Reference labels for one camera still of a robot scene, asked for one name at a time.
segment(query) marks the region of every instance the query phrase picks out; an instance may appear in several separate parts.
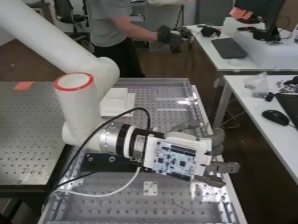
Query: sticker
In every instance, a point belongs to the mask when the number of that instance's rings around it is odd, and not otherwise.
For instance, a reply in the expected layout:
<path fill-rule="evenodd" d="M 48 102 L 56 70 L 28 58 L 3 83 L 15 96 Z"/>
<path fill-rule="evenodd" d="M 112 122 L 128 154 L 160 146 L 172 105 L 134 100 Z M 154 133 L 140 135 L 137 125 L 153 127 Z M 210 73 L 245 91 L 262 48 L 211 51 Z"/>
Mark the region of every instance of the sticker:
<path fill-rule="evenodd" d="M 237 9 L 238 9 L 238 8 L 234 7 L 234 8 L 230 10 L 230 15 L 231 15 L 231 16 L 234 15 Z"/>
<path fill-rule="evenodd" d="M 157 182 L 145 181 L 144 182 L 144 196 L 156 196 L 157 195 Z"/>
<path fill-rule="evenodd" d="M 30 89 L 33 82 L 19 82 L 13 88 L 13 90 L 24 91 Z"/>
<path fill-rule="evenodd" d="M 253 15 L 253 12 L 247 12 L 245 15 L 243 15 L 243 19 L 247 20 Z"/>
<path fill-rule="evenodd" d="M 246 10 L 241 10 L 241 9 L 238 9 L 238 10 L 235 11 L 235 13 L 234 13 L 234 17 L 235 17 L 237 19 L 239 19 L 239 18 L 243 17 L 245 13 L 246 13 Z"/>

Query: chair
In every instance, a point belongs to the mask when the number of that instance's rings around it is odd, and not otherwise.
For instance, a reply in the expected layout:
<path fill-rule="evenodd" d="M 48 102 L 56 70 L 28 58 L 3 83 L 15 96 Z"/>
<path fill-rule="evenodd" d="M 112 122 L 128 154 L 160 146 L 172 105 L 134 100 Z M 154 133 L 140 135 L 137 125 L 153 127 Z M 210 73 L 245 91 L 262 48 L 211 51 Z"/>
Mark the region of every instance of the chair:
<path fill-rule="evenodd" d="M 78 43 L 81 43 L 82 40 L 89 40 L 89 34 L 86 32 L 77 31 L 77 28 L 82 30 L 81 23 L 84 21 L 88 22 L 86 16 L 73 14 L 73 7 L 69 0 L 54 0 L 53 2 L 54 2 L 56 19 L 61 23 L 73 25 L 73 33 L 69 35 L 70 38 Z"/>

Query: optical breadboard table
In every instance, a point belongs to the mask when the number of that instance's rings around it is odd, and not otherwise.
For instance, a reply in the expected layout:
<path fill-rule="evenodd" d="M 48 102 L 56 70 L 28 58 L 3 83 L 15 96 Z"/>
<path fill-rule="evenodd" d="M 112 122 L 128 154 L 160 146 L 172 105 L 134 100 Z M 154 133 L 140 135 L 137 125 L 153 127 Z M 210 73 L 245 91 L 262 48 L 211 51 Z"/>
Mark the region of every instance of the optical breadboard table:
<path fill-rule="evenodd" d="M 211 134 L 206 114 L 195 88 L 187 79 L 120 79 L 116 87 L 136 93 L 136 107 L 149 110 L 152 126 L 160 132 L 193 120 L 199 128 L 189 130 L 197 137 Z M 146 116 L 134 112 L 121 122 L 145 127 Z M 81 173 L 84 157 L 81 152 L 65 178 Z M 101 172 L 65 186 L 66 189 L 104 194 L 124 186 L 133 172 Z M 185 223 L 246 223 L 229 176 L 227 185 L 218 189 L 201 184 L 197 198 L 190 199 L 190 184 L 186 181 L 141 172 L 130 186 L 105 198 L 89 198 L 57 194 L 45 207 L 40 224 L 185 224 Z M 157 184 L 156 195 L 144 194 L 146 181 Z"/>
<path fill-rule="evenodd" d="M 0 83 L 0 189 L 45 186 L 64 142 L 64 117 L 50 82 L 16 91 Z"/>

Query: black cable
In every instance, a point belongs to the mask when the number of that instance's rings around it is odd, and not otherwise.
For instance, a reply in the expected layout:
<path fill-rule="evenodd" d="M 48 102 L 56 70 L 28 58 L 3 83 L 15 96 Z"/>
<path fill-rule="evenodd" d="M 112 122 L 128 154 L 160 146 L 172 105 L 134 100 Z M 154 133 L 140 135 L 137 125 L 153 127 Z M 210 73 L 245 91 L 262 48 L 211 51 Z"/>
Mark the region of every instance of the black cable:
<path fill-rule="evenodd" d="M 179 14 L 178 14 L 178 18 L 177 18 L 177 21 L 175 21 L 174 29 L 178 28 L 178 22 L 179 22 L 179 17 L 181 17 L 182 10 L 183 10 L 183 6 L 181 6 L 181 8 L 179 8 Z"/>
<path fill-rule="evenodd" d="M 118 115 L 114 116 L 113 118 L 110 118 L 106 122 L 104 122 L 104 124 L 100 125 L 100 127 L 96 128 L 96 130 L 94 130 L 94 131 L 90 133 L 90 135 L 88 136 L 86 140 L 82 142 L 80 148 L 77 149 L 76 154 L 73 155 L 73 157 L 72 157 L 72 159 L 70 159 L 70 161 L 69 161 L 69 163 L 68 163 L 68 165 L 66 165 L 66 168 L 65 168 L 62 174 L 61 174 L 60 177 L 58 177 L 58 181 L 60 181 L 60 180 L 62 179 L 62 177 L 65 176 L 65 174 L 66 174 L 66 172 L 68 172 L 68 169 L 69 169 L 69 167 L 72 166 L 73 161 L 76 160 L 78 154 L 81 153 L 81 150 L 84 149 L 86 143 L 89 142 L 89 140 L 92 139 L 92 137 L 96 135 L 96 133 L 97 133 L 97 132 L 98 132 L 98 131 L 100 131 L 100 130 L 101 130 L 101 129 L 110 123 L 110 122 L 113 122 L 116 119 L 118 119 L 118 118 L 122 117 L 124 115 L 126 115 L 126 114 L 129 114 L 129 113 L 132 113 L 133 111 L 137 111 L 137 110 L 144 111 L 144 112 L 146 113 L 146 116 L 148 116 L 146 130 L 150 130 L 150 122 L 152 122 L 152 121 L 150 121 L 150 114 L 149 114 L 148 110 L 146 110 L 145 108 L 142 108 L 142 107 L 136 107 L 136 108 L 133 108 L 133 109 L 125 111 L 124 113 L 118 114 Z M 48 193 L 48 196 L 46 196 L 46 198 L 45 198 L 45 203 L 44 203 L 44 204 L 46 204 L 46 202 L 48 202 L 48 198 L 49 198 L 50 194 L 53 193 L 53 191 L 57 190 L 62 185 L 65 185 L 65 184 L 68 184 L 68 183 L 70 183 L 70 182 L 73 182 L 73 181 L 76 181 L 76 180 L 78 180 L 78 179 L 81 179 L 81 178 L 84 178 L 84 177 L 88 177 L 88 176 L 93 175 L 94 173 L 97 173 L 97 172 L 90 172 L 90 173 L 84 174 L 84 175 L 81 175 L 81 176 L 77 176 L 76 178 L 73 178 L 73 179 L 70 179 L 70 180 L 68 180 L 68 181 L 60 183 L 58 185 L 56 185 L 56 186 L 50 189 L 50 191 L 49 191 L 49 193 Z"/>
<path fill-rule="evenodd" d="M 287 26 L 286 26 L 286 28 L 285 28 L 285 29 L 287 29 L 287 28 L 290 27 L 290 25 L 291 25 L 290 17 L 289 17 L 289 16 L 278 16 L 278 17 L 286 17 L 286 18 L 287 18 Z"/>
<path fill-rule="evenodd" d="M 81 146 L 80 146 L 80 148 L 78 148 L 78 150 L 77 150 L 74 156 L 72 157 L 70 162 L 68 163 L 68 166 L 66 166 L 66 168 L 65 168 L 62 174 L 61 174 L 60 177 L 58 177 L 58 180 L 61 180 L 61 178 L 65 176 L 65 174 L 66 174 L 66 172 L 68 172 L 68 169 L 69 169 L 69 167 L 70 167 L 70 165 L 72 165 L 72 163 L 73 163 L 76 157 L 78 156 L 78 154 L 80 154 L 82 148 L 85 147 L 86 143 L 89 142 L 89 140 L 92 139 L 92 137 L 94 136 L 94 134 L 96 134 L 96 133 L 97 133 L 97 132 L 98 132 L 98 131 L 100 131 L 100 130 L 101 130 L 101 129 L 102 129 L 102 128 L 112 122 L 112 121 L 114 121 L 116 119 L 118 119 L 120 117 L 122 117 L 124 115 L 129 114 L 130 112 L 133 112 L 133 111 L 136 111 L 136 110 L 141 110 L 141 111 L 144 111 L 144 112 L 146 113 L 146 116 L 148 116 L 148 127 L 146 127 L 146 129 L 148 129 L 148 130 L 150 129 L 150 114 L 149 114 L 148 110 L 144 109 L 144 108 L 141 108 L 141 107 L 133 108 L 133 109 L 128 110 L 126 112 L 121 113 L 120 115 L 117 115 L 116 117 L 110 118 L 102 125 L 100 125 L 98 128 L 96 128 L 96 130 L 92 132 L 92 134 L 89 135 L 89 137 L 86 138 L 86 140 L 85 140 L 84 143 L 81 144 Z"/>

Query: circuit board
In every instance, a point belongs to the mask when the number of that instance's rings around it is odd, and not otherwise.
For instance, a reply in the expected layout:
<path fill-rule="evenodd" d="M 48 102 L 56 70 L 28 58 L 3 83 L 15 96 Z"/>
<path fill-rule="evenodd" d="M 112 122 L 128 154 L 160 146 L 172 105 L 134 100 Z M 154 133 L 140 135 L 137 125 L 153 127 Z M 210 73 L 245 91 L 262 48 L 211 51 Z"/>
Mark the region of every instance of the circuit board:
<path fill-rule="evenodd" d="M 195 166 L 195 151 L 166 142 L 157 142 L 154 154 L 156 173 L 191 180 Z"/>

